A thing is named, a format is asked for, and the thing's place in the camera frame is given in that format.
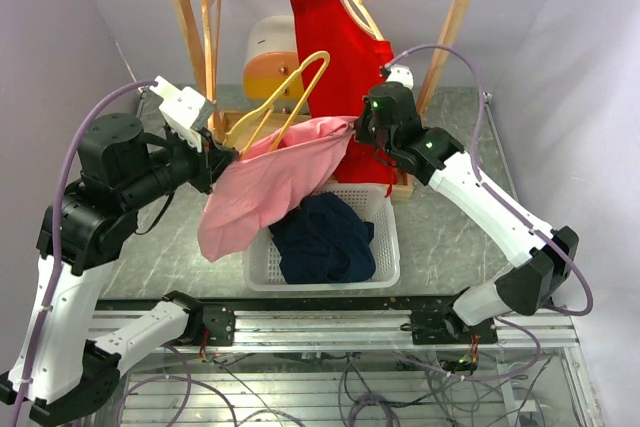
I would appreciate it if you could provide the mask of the pink t shirt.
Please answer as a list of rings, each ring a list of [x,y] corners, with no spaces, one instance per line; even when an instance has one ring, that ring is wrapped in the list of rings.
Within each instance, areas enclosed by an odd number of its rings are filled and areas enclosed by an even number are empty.
[[[255,142],[213,185],[197,231],[199,249],[214,262],[249,247],[322,186],[346,154],[353,116],[320,117]]]

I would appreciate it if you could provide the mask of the red t shirt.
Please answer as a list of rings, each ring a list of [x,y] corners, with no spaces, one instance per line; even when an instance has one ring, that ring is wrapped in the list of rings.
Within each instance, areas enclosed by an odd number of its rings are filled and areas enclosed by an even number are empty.
[[[326,51],[329,64],[308,98],[311,116],[358,117],[363,97],[382,81],[391,44],[357,25],[341,0],[290,0],[298,58]]]

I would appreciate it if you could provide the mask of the cream plastic hanger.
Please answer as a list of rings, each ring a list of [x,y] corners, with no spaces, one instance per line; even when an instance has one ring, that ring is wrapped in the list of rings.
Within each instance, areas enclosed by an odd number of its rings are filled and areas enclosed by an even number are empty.
[[[367,9],[365,3],[372,0],[340,0],[342,6],[355,24],[367,35],[377,41],[383,41],[384,35]]]

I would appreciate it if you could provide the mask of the navy blue t shirt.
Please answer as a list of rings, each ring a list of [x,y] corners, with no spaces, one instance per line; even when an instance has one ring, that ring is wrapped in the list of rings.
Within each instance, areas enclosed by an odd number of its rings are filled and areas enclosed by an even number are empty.
[[[374,224],[332,192],[305,197],[269,231],[288,284],[363,282],[376,271]]]

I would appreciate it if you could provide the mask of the wooden hanger with metal hook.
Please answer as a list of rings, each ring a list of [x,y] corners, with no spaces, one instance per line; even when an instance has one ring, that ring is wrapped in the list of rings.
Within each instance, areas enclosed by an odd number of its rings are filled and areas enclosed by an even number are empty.
[[[200,0],[204,40],[204,79],[208,100],[216,103],[222,0]]]

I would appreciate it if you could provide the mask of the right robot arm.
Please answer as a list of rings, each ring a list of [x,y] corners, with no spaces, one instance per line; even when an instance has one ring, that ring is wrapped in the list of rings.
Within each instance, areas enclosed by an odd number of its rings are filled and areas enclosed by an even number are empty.
[[[373,86],[356,120],[358,142],[382,150],[406,173],[446,197],[500,248],[509,265],[492,279],[464,289],[440,320],[442,334],[459,343],[476,325],[543,308],[570,274],[579,244],[569,226],[537,218],[472,163],[463,145],[442,128],[427,128],[411,90],[397,81]]]

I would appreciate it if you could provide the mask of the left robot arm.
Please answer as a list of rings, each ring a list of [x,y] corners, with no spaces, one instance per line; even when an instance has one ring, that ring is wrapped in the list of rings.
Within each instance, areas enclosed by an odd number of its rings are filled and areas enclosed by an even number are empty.
[[[182,185],[210,193],[236,150],[200,129],[193,141],[173,127],[145,131],[131,114],[86,123],[71,156],[81,165],[45,212],[37,248],[38,288],[27,336],[1,377],[1,399],[41,426],[60,426],[101,409],[120,379],[165,344],[192,344],[205,330],[204,304],[173,291],[141,317],[97,339],[89,327],[100,292],[125,242],[139,232],[139,211],[171,201]]]

